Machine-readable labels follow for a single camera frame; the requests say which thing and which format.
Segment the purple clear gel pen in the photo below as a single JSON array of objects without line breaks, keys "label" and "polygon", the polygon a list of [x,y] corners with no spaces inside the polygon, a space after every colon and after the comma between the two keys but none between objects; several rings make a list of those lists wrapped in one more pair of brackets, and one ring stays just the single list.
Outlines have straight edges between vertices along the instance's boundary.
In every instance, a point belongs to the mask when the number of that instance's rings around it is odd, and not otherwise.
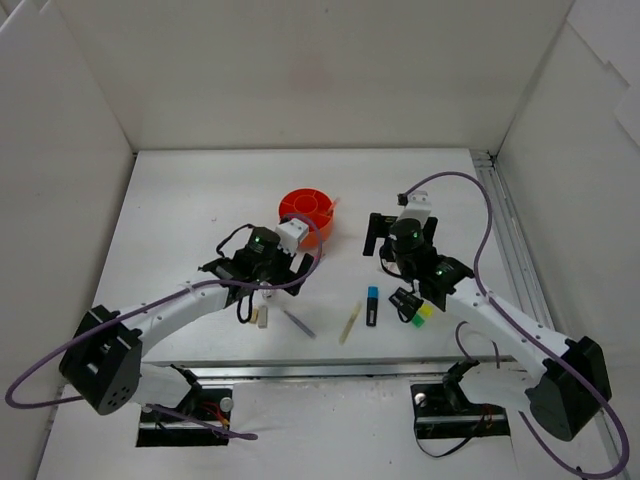
[{"label": "purple clear gel pen", "polygon": [[301,319],[299,319],[297,316],[295,316],[293,313],[291,313],[290,311],[285,310],[285,309],[283,309],[282,312],[306,336],[308,336],[311,339],[316,339],[317,338],[316,333],[310,327],[308,327]]}]

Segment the orange round compartment container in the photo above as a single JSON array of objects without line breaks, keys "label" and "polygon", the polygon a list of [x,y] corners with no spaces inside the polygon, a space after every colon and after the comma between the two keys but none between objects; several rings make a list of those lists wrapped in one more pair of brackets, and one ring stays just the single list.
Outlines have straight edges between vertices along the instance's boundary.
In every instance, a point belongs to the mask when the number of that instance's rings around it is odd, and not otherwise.
[{"label": "orange round compartment container", "polygon": [[314,188],[299,188],[287,193],[279,203],[278,214],[284,217],[290,214],[302,216],[306,223],[312,222],[320,235],[310,228],[310,233],[301,242],[301,249],[313,249],[318,245],[318,238],[325,243],[332,234],[334,227],[334,212],[326,215],[325,211],[332,203],[332,199],[323,191]]}]

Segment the yellow clear gel pen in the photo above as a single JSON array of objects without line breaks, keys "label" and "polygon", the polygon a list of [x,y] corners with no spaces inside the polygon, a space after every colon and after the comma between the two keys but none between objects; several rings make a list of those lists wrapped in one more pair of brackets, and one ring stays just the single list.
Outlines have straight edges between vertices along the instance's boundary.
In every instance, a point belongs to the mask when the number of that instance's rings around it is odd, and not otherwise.
[{"label": "yellow clear gel pen", "polygon": [[347,320],[347,322],[346,322],[341,334],[340,334],[340,337],[339,337],[339,340],[338,340],[340,345],[344,345],[345,342],[347,341],[348,336],[349,336],[349,334],[350,334],[350,332],[351,332],[351,330],[352,330],[352,328],[353,328],[353,326],[354,326],[354,324],[355,324],[355,322],[356,322],[356,320],[357,320],[357,318],[358,318],[358,316],[360,314],[361,309],[362,309],[362,303],[361,302],[357,302],[356,305],[354,306],[354,308],[353,308],[353,310],[352,310],[352,312],[351,312],[351,314],[350,314],[350,316],[349,316],[349,318],[348,318],[348,320]]}]

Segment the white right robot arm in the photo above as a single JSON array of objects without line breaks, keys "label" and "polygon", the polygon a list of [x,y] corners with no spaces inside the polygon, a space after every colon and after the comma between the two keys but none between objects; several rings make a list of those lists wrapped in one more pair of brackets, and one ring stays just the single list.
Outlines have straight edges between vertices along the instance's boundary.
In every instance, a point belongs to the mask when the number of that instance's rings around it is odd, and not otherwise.
[{"label": "white right robot arm", "polygon": [[604,353],[584,336],[573,340],[550,330],[490,291],[459,260],[437,252],[432,240],[437,221],[429,218],[369,216],[363,253],[395,263],[403,281],[393,304],[410,316],[423,302],[467,322],[498,350],[516,360],[515,370],[456,363],[445,374],[445,405],[464,412],[474,404],[523,410],[548,434],[569,442],[593,419],[602,401],[612,397]]}]

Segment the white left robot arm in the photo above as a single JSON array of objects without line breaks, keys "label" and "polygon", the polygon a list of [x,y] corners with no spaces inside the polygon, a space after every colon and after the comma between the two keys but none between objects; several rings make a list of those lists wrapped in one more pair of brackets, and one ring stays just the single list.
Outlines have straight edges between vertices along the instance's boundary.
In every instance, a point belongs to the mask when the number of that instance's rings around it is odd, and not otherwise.
[{"label": "white left robot arm", "polygon": [[201,266],[179,291],[126,312],[102,305],[90,309],[60,361],[60,373],[100,415],[136,403],[159,405],[180,420],[191,418],[200,406],[195,376],[176,366],[146,364],[144,357],[175,332],[230,307],[240,323],[249,322],[258,291],[297,295],[318,263],[305,254],[298,269],[291,268],[312,232],[300,219],[284,220],[274,229],[254,227],[243,248]]}]

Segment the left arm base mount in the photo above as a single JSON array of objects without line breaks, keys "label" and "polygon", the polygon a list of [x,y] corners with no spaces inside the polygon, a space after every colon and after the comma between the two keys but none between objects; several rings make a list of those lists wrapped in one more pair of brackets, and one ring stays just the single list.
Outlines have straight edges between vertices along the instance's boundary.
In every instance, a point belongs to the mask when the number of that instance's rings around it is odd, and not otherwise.
[{"label": "left arm base mount", "polygon": [[[225,385],[203,387],[193,372],[174,365],[172,368],[185,376],[191,386],[190,392],[178,404],[176,410],[186,416],[229,430],[233,409],[232,389]],[[152,410],[140,414],[137,448],[222,447],[228,444],[229,439],[226,436],[167,413]]]}]

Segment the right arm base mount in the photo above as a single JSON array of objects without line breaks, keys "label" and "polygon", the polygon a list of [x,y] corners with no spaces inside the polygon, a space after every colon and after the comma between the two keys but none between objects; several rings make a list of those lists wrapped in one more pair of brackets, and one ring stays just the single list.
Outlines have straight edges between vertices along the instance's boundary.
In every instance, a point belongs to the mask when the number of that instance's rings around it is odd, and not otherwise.
[{"label": "right arm base mount", "polygon": [[[460,387],[463,376],[479,365],[479,361],[457,362],[445,372],[439,383],[410,385],[414,438],[418,448],[428,457],[447,458],[472,440],[511,435],[504,408],[472,403]],[[441,453],[430,452],[426,447],[427,441],[451,439],[459,442]]]}]

